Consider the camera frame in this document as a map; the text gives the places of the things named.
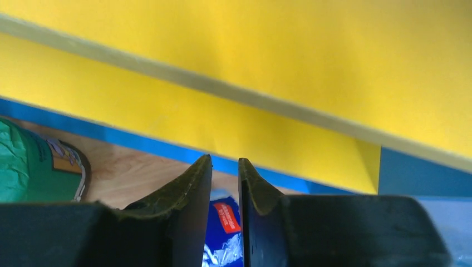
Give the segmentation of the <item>blue Tempo tissue pack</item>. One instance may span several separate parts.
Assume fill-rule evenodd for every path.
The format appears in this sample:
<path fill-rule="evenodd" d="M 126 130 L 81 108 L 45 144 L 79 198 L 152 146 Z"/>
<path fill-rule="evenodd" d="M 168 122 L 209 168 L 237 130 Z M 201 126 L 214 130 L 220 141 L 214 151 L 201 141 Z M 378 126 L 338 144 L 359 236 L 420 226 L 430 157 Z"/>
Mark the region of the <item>blue Tempo tissue pack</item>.
<path fill-rule="evenodd" d="M 243 267 L 239 205 L 224 189 L 210 193 L 202 266 Z"/>

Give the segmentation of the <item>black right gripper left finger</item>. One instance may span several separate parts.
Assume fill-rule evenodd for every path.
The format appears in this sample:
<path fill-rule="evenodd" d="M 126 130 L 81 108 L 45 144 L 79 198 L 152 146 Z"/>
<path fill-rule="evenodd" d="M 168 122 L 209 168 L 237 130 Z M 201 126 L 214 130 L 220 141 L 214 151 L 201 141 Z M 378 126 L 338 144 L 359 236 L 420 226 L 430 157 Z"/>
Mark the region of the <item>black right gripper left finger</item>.
<path fill-rule="evenodd" d="M 100 202 L 1 205 L 2 266 L 201 266 L 212 159 L 151 194 Z"/>

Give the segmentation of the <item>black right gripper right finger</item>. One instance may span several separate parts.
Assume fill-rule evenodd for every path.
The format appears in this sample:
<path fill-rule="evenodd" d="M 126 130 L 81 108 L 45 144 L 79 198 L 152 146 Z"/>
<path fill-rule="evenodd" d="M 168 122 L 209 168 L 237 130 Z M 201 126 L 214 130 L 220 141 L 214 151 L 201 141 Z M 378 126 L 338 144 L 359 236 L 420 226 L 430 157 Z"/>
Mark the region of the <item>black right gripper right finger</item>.
<path fill-rule="evenodd" d="M 449 266 L 418 201 L 395 195 L 286 195 L 238 162 L 245 266 Z"/>

